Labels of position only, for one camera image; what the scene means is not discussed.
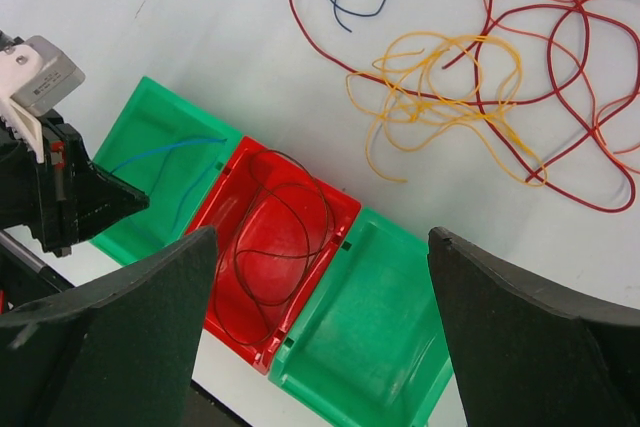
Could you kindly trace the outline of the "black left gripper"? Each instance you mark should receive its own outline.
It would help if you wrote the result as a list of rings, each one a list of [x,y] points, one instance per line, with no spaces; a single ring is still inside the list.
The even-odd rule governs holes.
[[[61,116],[41,119],[44,161],[1,126],[1,228],[29,228],[42,250],[63,257],[150,206],[147,194],[91,162]]]

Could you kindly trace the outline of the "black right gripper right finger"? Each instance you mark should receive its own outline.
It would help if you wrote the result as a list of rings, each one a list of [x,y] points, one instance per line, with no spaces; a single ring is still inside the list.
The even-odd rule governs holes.
[[[436,227],[428,264],[470,426],[636,426],[639,312]]]

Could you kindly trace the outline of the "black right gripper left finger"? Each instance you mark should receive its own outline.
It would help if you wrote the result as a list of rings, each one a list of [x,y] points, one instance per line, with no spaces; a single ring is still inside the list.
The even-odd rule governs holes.
[[[177,426],[217,262],[200,228],[157,253],[62,289],[1,238],[1,422],[5,426]]]

